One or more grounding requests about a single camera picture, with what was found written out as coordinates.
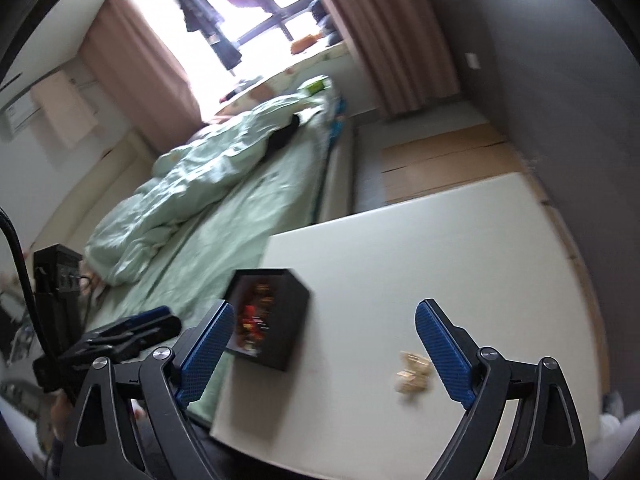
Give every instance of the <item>pink curtain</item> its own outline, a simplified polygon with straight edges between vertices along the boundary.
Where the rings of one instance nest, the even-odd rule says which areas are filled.
[[[160,152],[183,144],[203,126],[184,68],[131,0],[102,4],[79,55]]]
[[[449,47],[428,0],[325,1],[387,117],[460,92]]]

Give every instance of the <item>light green bed sheet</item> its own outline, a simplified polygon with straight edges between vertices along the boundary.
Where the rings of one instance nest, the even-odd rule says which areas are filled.
[[[236,269],[258,266],[269,236],[309,225],[327,156],[331,101],[331,112],[313,115],[287,147],[185,222],[138,282],[112,288],[90,328],[160,305],[180,317],[183,329],[195,326],[222,298]],[[202,398],[188,407],[205,422],[213,419],[230,359],[222,356]]]

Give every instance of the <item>black cable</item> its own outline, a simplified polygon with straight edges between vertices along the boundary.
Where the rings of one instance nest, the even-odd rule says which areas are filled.
[[[20,280],[20,286],[22,287],[22,294],[24,296],[24,304],[27,306],[27,311],[31,317],[33,329],[40,340],[40,344],[42,345],[42,349],[45,354],[48,357],[53,358],[53,352],[49,347],[49,341],[45,338],[44,331],[40,325],[40,319],[38,318],[38,313],[36,311],[36,302],[33,297],[33,291],[31,290],[31,282],[29,280],[27,266],[25,265],[24,257],[22,256],[20,240],[18,240],[18,235],[15,232],[14,225],[11,223],[11,220],[9,220],[9,217],[2,208],[0,208],[0,229],[2,229],[2,232],[4,233],[4,237],[11,249],[11,256],[14,258],[15,269],[18,272],[18,279]]]

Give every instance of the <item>metal pivot screw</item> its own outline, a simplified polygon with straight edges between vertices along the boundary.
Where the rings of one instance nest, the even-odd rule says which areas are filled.
[[[556,361],[552,357],[545,357],[544,359],[542,359],[542,364],[545,365],[545,367],[549,368],[549,370],[555,370],[556,368],[558,368],[558,361]]]
[[[160,348],[156,348],[154,350],[154,359],[158,359],[158,361],[162,361],[163,359],[167,359],[171,350],[169,350],[166,346],[161,346]]]
[[[498,354],[498,351],[495,348],[485,346],[480,350],[480,355],[487,361],[495,361],[500,354]]]
[[[106,357],[98,357],[94,360],[91,366],[94,367],[96,370],[99,370],[100,368],[104,368],[108,362],[109,360]]]

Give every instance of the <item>gray wall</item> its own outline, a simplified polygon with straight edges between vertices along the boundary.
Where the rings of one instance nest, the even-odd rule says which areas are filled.
[[[627,411],[640,408],[638,62],[590,0],[431,1],[466,94],[532,162],[574,235],[612,386]]]

